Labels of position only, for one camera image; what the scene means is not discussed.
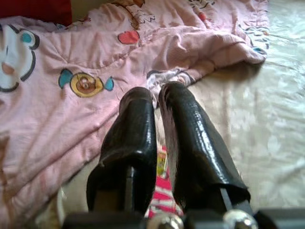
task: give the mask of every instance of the wrinkled fabric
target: wrinkled fabric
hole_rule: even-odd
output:
[[[305,207],[304,8],[304,1],[270,1],[270,49],[264,64],[242,62],[189,87],[229,148],[254,210]],[[155,120],[163,145],[159,109]],[[59,228],[68,214],[88,210],[86,182],[97,162],[59,189],[35,219],[38,226]]]
[[[131,88],[148,87],[157,105],[169,80],[263,62],[266,10],[255,0],[119,1],[55,32],[0,21],[2,227],[26,222],[98,155]]]
[[[60,24],[55,24],[52,22],[44,22],[41,20],[35,20],[21,16],[1,18],[0,24],[1,25],[17,24],[18,26],[27,28],[28,30],[36,30],[41,32],[53,32],[64,27],[63,25]]]

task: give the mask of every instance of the cartoon face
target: cartoon face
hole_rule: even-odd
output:
[[[75,74],[70,83],[71,89],[80,97],[91,97],[103,89],[100,78],[94,79],[86,73]]]
[[[99,93],[105,88],[107,91],[112,91],[114,87],[114,82],[112,77],[110,77],[105,84],[100,78],[94,78],[87,73],[77,73],[72,74],[68,69],[63,69],[58,78],[58,85],[61,89],[64,88],[66,84],[70,83],[70,88],[79,97],[92,97]]]
[[[35,67],[39,37],[12,25],[0,27],[0,92],[14,91]]]

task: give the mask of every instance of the yellow circle print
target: yellow circle print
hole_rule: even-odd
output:
[[[78,73],[73,76],[70,82],[71,89],[79,97],[91,97],[103,89],[100,78],[93,78],[86,73]]]

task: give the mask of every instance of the red fabric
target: red fabric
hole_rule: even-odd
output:
[[[0,18],[23,16],[63,25],[72,23],[70,0],[8,0],[0,7]]]
[[[148,209],[148,217],[151,218],[161,212],[171,212],[182,215],[183,213],[175,203],[172,195],[172,185],[168,176],[169,171],[165,146],[159,147],[157,161],[156,189]]]

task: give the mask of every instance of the bed sheet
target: bed sheet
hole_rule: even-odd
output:
[[[262,66],[224,68],[190,86],[224,138],[252,194],[254,209],[305,207],[305,2],[271,0],[270,49]],[[160,110],[157,136],[165,144]],[[69,213],[87,211],[86,165],[30,226],[60,227]]]

